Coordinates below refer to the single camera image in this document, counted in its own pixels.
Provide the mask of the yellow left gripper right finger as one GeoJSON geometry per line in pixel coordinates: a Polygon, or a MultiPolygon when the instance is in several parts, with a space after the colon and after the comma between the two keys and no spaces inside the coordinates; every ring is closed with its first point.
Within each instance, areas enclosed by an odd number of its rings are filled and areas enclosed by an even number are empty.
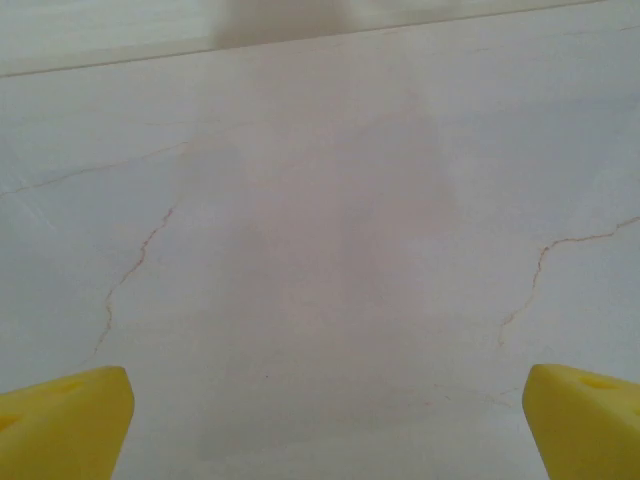
{"type": "Polygon", "coordinates": [[[538,364],[522,406],[550,480],[640,480],[640,384],[538,364]]]}

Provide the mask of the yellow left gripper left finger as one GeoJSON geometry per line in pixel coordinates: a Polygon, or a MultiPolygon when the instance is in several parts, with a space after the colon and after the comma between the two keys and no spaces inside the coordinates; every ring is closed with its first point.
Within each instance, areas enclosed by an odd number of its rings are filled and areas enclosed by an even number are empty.
{"type": "Polygon", "coordinates": [[[0,394],[0,480],[111,480],[134,413],[105,366],[0,394]]]}

